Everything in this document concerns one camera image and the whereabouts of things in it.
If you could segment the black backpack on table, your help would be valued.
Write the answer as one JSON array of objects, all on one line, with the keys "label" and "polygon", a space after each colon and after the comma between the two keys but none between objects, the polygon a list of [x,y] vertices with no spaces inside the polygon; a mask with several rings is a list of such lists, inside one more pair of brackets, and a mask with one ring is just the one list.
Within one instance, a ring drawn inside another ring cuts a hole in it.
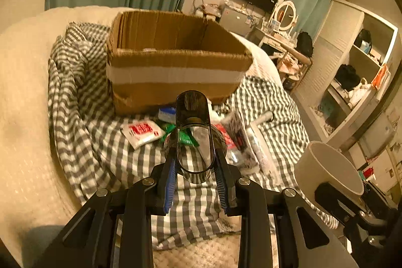
[{"label": "black backpack on table", "polygon": [[296,50],[302,55],[311,58],[313,55],[313,42],[310,35],[301,31],[297,36]]}]

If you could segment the white dressing table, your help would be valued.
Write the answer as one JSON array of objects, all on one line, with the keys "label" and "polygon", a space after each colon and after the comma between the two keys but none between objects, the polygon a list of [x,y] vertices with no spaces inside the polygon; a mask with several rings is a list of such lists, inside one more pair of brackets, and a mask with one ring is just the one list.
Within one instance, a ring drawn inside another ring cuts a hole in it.
[{"label": "white dressing table", "polygon": [[295,47],[282,39],[278,39],[274,35],[264,32],[262,29],[254,27],[249,34],[250,39],[258,39],[258,46],[262,46],[263,43],[267,43],[268,41],[273,41],[275,44],[280,45],[281,49],[284,49],[286,52],[290,52],[292,54],[296,54]]}]

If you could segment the black bag on shelf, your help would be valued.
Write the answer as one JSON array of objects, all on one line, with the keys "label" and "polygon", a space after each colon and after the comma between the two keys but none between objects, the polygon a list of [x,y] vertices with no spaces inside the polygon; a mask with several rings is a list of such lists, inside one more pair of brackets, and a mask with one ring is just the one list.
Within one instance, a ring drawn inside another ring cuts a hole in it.
[{"label": "black bag on shelf", "polygon": [[351,65],[342,64],[335,74],[335,80],[341,87],[351,91],[361,82],[361,77],[356,73],[356,69]]}]

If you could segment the dark transparent oval case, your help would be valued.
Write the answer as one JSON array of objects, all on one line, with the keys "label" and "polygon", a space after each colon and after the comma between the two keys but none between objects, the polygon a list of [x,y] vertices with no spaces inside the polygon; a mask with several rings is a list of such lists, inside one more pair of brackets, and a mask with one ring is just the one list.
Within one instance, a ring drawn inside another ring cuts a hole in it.
[{"label": "dark transparent oval case", "polygon": [[[176,128],[164,142],[166,164],[173,175],[180,174],[193,184],[202,184],[225,159],[227,146],[223,135],[212,125],[209,104],[197,90],[181,93],[176,99]],[[198,147],[179,142],[179,131],[189,129]]]}]

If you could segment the white cylindrical massager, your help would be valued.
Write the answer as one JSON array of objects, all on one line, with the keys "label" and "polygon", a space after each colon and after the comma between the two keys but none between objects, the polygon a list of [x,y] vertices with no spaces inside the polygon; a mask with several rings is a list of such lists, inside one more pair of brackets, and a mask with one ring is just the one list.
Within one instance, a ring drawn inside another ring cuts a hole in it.
[{"label": "white cylindrical massager", "polygon": [[267,111],[263,115],[256,118],[254,121],[250,122],[250,125],[258,126],[265,122],[271,122],[274,118],[273,112]]}]

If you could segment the wooden chair with clothes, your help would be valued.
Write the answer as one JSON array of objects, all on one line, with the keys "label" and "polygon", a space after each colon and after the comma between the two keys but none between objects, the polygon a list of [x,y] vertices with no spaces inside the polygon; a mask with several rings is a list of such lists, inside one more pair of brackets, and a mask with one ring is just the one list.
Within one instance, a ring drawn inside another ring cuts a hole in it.
[{"label": "wooden chair with clothes", "polygon": [[286,50],[277,61],[277,71],[282,85],[288,92],[294,92],[312,66],[312,60],[296,50]]}]

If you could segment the brown cardboard box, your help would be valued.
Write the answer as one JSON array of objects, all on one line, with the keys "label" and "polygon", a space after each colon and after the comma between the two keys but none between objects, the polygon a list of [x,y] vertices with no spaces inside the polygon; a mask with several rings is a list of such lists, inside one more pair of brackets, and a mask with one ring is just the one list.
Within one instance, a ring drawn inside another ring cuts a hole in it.
[{"label": "brown cardboard box", "polygon": [[118,115],[147,114],[188,90],[224,103],[253,62],[215,21],[177,12],[120,12],[107,40],[106,77]]}]

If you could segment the blue white tissue pack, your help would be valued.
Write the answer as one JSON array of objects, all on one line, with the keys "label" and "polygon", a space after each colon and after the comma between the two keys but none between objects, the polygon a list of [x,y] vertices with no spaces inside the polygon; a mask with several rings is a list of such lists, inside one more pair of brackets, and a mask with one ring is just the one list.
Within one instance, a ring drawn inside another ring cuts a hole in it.
[{"label": "blue white tissue pack", "polygon": [[170,124],[176,124],[176,109],[175,108],[160,108],[158,111],[158,119]]}]

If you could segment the red white medicine packet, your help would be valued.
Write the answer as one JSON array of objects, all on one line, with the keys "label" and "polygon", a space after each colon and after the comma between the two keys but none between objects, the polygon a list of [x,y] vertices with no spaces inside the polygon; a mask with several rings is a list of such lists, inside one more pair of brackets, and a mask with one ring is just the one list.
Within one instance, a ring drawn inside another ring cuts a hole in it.
[{"label": "red white medicine packet", "polygon": [[131,123],[124,124],[121,127],[121,132],[134,150],[157,141],[165,135],[164,130],[149,119],[134,120]]}]

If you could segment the green medicine sachet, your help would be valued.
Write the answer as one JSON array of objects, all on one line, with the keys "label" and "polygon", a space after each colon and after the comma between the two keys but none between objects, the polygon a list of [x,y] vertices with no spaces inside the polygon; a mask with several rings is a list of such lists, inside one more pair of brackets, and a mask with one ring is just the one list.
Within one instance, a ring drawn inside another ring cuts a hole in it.
[{"label": "green medicine sachet", "polygon": [[[160,139],[160,143],[164,143],[167,136],[173,132],[176,126],[172,123],[163,122],[160,124],[160,127],[164,130],[165,135]],[[183,145],[198,147],[199,143],[192,136],[192,133],[189,129],[185,129],[183,131],[179,131],[179,142]]]}]

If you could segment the cream bed blanket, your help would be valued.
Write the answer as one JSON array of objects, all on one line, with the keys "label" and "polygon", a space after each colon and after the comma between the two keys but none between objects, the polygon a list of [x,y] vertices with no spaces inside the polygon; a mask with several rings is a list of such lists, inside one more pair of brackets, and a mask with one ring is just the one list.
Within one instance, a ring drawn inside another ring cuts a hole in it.
[{"label": "cream bed blanket", "polygon": [[56,8],[1,33],[1,242],[31,267],[80,207],[51,146],[48,58],[70,22],[108,26],[118,8]]}]

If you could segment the white round vanity mirror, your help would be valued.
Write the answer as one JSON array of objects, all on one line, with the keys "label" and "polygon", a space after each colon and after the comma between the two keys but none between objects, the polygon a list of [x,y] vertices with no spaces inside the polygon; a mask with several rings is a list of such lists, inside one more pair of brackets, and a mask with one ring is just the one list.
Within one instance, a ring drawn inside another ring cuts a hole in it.
[{"label": "white round vanity mirror", "polygon": [[271,22],[275,31],[288,31],[296,23],[296,7],[292,1],[278,4],[272,14]]}]

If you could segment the clear red labelled bottle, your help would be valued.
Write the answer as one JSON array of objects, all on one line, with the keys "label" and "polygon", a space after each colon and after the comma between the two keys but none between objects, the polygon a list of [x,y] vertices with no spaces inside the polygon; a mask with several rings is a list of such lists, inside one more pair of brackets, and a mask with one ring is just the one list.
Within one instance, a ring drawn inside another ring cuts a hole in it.
[{"label": "clear red labelled bottle", "polygon": [[232,138],[229,136],[228,132],[224,128],[222,124],[215,124],[214,127],[223,135],[226,146],[227,146],[227,154],[226,154],[226,160],[229,164],[235,165],[237,167],[240,167],[241,165],[244,164],[245,158],[240,152],[240,150],[237,148],[235,143],[233,142]]}]

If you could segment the white round bowl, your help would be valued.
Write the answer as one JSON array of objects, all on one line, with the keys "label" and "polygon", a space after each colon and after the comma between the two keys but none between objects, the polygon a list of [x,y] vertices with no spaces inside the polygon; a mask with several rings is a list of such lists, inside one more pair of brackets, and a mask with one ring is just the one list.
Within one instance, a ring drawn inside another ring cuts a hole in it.
[{"label": "white round bowl", "polygon": [[320,210],[315,191],[328,182],[353,200],[364,193],[364,184],[356,168],[338,150],[319,141],[310,142],[294,165],[294,176],[304,196]]}]

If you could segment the white wardrobe shelf unit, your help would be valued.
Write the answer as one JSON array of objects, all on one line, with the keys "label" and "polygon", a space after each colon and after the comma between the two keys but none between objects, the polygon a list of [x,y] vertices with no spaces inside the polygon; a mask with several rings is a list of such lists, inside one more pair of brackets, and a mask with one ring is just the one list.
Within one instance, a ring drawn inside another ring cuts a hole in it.
[{"label": "white wardrobe shelf unit", "polygon": [[387,90],[398,28],[353,3],[333,0],[313,40],[312,65],[295,98],[324,143],[345,148]]}]

